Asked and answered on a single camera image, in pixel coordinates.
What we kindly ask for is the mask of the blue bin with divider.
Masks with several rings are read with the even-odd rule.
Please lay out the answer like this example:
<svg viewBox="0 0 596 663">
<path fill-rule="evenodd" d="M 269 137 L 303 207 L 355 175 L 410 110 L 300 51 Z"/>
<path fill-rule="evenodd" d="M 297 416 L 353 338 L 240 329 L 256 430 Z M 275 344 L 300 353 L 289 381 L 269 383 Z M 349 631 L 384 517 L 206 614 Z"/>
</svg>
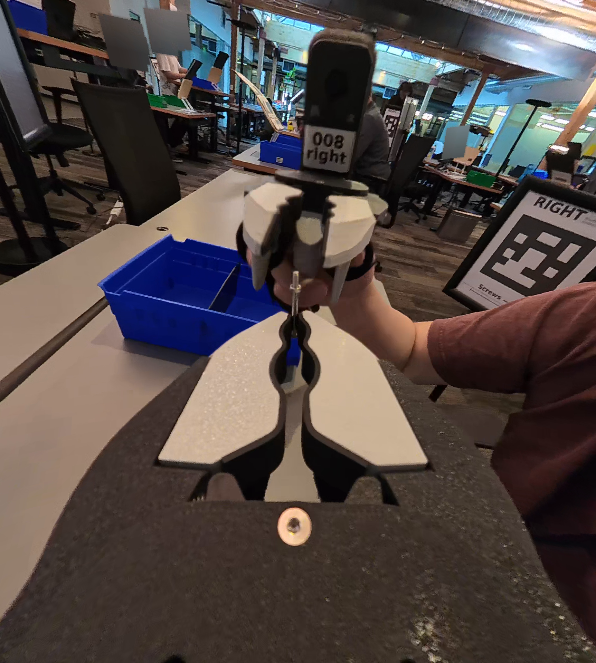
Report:
<svg viewBox="0 0 596 663">
<path fill-rule="evenodd" d="M 241 264 L 237 294 L 226 313 L 208 307 Z M 126 339 L 210 356 L 234 336 L 283 313 L 267 286 L 255 290 L 236 250 L 165 236 L 99 284 Z"/>
</svg>

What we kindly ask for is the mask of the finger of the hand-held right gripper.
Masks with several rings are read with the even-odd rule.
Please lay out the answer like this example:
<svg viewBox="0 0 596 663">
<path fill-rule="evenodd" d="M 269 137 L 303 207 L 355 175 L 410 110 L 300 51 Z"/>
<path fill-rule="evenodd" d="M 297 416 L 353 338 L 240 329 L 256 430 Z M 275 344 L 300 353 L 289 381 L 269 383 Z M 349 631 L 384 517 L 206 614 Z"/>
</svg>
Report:
<svg viewBox="0 0 596 663">
<path fill-rule="evenodd" d="M 322 267 L 334 269 L 331 304 L 338 302 L 352 260 L 366 248 L 377 217 L 387 209 L 388 203 L 376 194 L 327 197 Z"/>
<path fill-rule="evenodd" d="M 302 198 L 300 189 L 285 184 L 263 184 L 245 196 L 242 238 L 251 254 L 255 290 L 262 288 L 269 272 L 291 248 Z"/>
</svg>

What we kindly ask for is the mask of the black floor lamp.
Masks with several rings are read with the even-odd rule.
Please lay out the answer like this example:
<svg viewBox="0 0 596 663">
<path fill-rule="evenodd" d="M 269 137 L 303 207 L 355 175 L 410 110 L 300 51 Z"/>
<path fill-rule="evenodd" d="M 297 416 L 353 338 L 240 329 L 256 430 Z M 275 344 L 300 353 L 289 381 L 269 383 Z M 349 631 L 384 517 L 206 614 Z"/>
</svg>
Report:
<svg viewBox="0 0 596 663">
<path fill-rule="evenodd" d="M 514 150 L 516 149 L 519 141 L 523 137 L 523 134 L 525 133 L 526 129 L 528 128 L 531 120 L 534 117 L 534 114 L 538 111 L 538 109 L 550 109 L 551 108 L 551 102 L 542 100 L 542 99 L 526 99 L 526 104 L 531 106 L 531 112 L 529 113 L 528 117 L 526 118 L 525 123 L 523 124 L 521 130 L 518 133 L 518 136 L 514 140 L 513 144 L 509 148 L 504 160 L 502 161 L 500 167 L 498 170 L 495 172 L 496 178 L 499 178 L 505 169 L 507 168 L 509 164 L 509 160 L 511 158 L 511 155 L 513 154 Z"/>
</svg>

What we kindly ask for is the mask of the portrait display on stand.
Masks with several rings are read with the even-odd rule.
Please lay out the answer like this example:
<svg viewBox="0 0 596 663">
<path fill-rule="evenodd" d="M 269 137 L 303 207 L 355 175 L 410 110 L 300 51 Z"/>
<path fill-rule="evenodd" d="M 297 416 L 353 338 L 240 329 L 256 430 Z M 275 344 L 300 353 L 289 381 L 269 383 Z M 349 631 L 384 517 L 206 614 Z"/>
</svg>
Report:
<svg viewBox="0 0 596 663">
<path fill-rule="evenodd" d="M 44 158 L 33 158 L 31 149 L 50 135 L 50 120 L 6 1 L 0 1 L 0 145 L 24 212 L 16 207 L 12 187 L 0 184 L 0 199 L 19 239 L 28 239 L 24 221 L 41 225 L 47 237 L 56 230 L 76 231 L 80 224 L 51 217 L 38 178 L 48 174 Z"/>
</svg>

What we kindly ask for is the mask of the wooden instruction board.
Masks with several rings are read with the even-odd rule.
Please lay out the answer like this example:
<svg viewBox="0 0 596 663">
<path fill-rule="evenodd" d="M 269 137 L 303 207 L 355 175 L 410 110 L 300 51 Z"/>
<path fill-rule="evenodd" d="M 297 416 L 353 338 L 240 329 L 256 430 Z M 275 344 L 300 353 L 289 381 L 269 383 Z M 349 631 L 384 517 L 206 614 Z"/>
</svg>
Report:
<svg viewBox="0 0 596 663">
<path fill-rule="evenodd" d="M 285 128 L 282 122 L 278 118 L 277 113 L 275 112 L 275 109 L 273 108 L 272 104 L 268 102 L 267 98 L 264 96 L 260 88 L 257 87 L 248 77 L 243 75 L 243 73 L 241 73 L 240 71 L 235 71 L 235 74 L 238 77 L 238 79 L 244 85 L 248 86 L 254 93 L 256 100 L 259 102 L 259 105 L 261 106 L 264 117 L 271 126 L 273 132 L 283 133 L 285 131 Z"/>
</svg>

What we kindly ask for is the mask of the grey floor box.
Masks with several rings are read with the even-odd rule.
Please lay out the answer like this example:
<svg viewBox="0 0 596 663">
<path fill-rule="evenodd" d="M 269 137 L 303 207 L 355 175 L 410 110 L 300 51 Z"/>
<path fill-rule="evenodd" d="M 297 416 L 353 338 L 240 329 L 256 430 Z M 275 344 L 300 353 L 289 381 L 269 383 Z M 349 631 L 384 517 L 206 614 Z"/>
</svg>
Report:
<svg viewBox="0 0 596 663">
<path fill-rule="evenodd" d="M 435 232 L 444 241 L 465 244 L 482 218 L 478 213 L 449 208 Z"/>
</svg>

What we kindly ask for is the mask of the small blue storage bin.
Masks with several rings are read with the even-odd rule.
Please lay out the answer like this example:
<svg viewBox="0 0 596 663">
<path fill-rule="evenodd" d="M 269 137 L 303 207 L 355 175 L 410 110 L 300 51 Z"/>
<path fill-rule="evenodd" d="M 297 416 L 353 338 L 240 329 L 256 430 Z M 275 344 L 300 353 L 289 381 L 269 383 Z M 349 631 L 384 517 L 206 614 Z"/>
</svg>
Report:
<svg viewBox="0 0 596 663">
<path fill-rule="evenodd" d="M 48 35 L 43 1 L 8 1 L 13 22 L 18 29 Z"/>
</svg>

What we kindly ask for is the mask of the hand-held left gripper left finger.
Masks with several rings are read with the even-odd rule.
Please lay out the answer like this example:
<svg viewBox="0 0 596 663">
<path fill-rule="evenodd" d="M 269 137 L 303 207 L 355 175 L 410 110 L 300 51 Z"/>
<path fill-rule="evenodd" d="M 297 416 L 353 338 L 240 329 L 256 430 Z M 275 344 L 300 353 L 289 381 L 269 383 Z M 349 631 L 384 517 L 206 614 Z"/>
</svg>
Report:
<svg viewBox="0 0 596 663">
<path fill-rule="evenodd" d="M 244 498 L 264 501 L 285 452 L 287 355 L 293 324 L 284 311 L 218 348 L 203 369 L 157 462 L 232 475 Z"/>
</svg>

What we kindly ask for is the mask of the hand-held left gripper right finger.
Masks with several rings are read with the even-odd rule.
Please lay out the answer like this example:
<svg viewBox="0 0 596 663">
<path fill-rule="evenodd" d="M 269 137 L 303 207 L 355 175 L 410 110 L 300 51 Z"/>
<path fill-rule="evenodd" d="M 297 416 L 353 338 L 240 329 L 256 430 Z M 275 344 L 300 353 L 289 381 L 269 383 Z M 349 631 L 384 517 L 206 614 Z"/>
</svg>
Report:
<svg viewBox="0 0 596 663">
<path fill-rule="evenodd" d="M 376 356 L 339 327 L 306 311 L 298 318 L 306 383 L 301 451 L 321 502 L 344 502 L 356 481 L 428 468 L 428 458 Z"/>
</svg>

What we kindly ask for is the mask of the wooden office desk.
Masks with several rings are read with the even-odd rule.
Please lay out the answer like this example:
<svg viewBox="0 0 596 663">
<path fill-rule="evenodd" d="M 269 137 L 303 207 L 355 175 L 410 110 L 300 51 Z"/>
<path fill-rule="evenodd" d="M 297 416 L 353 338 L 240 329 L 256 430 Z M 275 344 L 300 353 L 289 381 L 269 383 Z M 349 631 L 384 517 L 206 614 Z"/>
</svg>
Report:
<svg viewBox="0 0 596 663">
<path fill-rule="evenodd" d="M 436 178 L 436 183 L 431 189 L 431 192 L 427 194 L 425 203 L 420 210 L 422 220 L 427 220 L 428 217 L 433 215 L 436 201 L 445 184 L 451 184 L 452 186 L 463 188 L 466 194 L 469 194 L 467 200 L 470 199 L 471 195 L 476 194 L 493 202 L 499 202 L 503 196 L 502 188 L 497 189 L 494 187 L 478 185 L 469 182 L 466 178 L 449 175 L 444 170 L 439 170 L 426 164 L 423 165 L 422 170 L 426 176 Z"/>
<path fill-rule="evenodd" d="M 173 158 L 199 164 L 211 163 L 210 159 L 200 154 L 198 126 L 206 123 L 210 127 L 217 120 L 215 113 L 189 111 L 177 106 L 151 106 L 151 111 Z"/>
</svg>

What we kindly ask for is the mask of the blue plastic bin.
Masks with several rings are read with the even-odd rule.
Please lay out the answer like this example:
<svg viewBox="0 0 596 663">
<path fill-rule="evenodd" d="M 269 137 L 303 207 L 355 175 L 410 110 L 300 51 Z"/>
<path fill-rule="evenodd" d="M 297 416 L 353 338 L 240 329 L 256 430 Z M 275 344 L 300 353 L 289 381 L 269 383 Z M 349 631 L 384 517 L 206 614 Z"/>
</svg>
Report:
<svg viewBox="0 0 596 663">
<path fill-rule="evenodd" d="M 300 135 L 275 134 L 259 144 L 259 160 L 291 170 L 300 170 L 302 165 L 302 138 Z"/>
</svg>

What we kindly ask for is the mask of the black mesh office chair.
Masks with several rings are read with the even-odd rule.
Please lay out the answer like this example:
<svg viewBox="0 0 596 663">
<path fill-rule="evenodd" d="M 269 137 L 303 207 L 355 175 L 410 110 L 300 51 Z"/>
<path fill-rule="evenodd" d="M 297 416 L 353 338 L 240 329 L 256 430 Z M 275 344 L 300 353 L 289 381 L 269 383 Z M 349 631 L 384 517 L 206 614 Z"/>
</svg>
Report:
<svg viewBox="0 0 596 663">
<path fill-rule="evenodd" d="M 73 89 L 86 116 L 127 223 L 140 226 L 181 198 L 174 162 L 154 119 L 147 93 L 74 81 Z"/>
</svg>

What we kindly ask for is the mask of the person's right hand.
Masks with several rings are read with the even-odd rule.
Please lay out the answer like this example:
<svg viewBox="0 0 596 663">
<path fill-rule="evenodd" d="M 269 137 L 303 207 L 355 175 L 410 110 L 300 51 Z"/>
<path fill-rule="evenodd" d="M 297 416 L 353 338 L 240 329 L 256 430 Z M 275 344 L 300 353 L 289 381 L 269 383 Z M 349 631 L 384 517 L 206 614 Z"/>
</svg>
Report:
<svg viewBox="0 0 596 663">
<path fill-rule="evenodd" d="M 346 280 L 336 304 L 330 303 L 333 277 L 326 270 L 313 278 L 301 278 L 300 310 L 328 306 L 336 324 L 355 337 L 382 360 L 402 369 L 413 346 L 415 323 L 385 302 L 375 286 L 375 254 L 369 244 L 352 260 L 354 270 L 369 267 L 359 278 Z M 291 304 L 291 275 L 294 266 L 285 259 L 269 272 L 273 293 Z"/>
</svg>

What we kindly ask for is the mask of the person's right forearm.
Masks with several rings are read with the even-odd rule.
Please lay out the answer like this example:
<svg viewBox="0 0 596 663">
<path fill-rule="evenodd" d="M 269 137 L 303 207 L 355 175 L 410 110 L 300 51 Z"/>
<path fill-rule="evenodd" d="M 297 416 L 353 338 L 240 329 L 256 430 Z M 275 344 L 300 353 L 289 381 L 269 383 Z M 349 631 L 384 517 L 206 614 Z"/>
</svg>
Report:
<svg viewBox="0 0 596 663">
<path fill-rule="evenodd" d="M 434 368 L 428 350 L 428 338 L 433 321 L 414 323 L 413 346 L 402 373 L 415 385 L 449 386 Z"/>
</svg>

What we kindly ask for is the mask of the black monitor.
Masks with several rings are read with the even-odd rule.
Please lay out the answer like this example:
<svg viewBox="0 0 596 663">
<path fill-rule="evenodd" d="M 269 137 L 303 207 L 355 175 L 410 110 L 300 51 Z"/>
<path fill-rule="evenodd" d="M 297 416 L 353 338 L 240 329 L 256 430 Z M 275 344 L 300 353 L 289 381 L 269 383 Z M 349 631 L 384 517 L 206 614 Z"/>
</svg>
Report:
<svg viewBox="0 0 596 663">
<path fill-rule="evenodd" d="M 76 39 L 74 20 L 76 4 L 72 1 L 42 1 L 47 35 L 66 42 Z"/>
</svg>

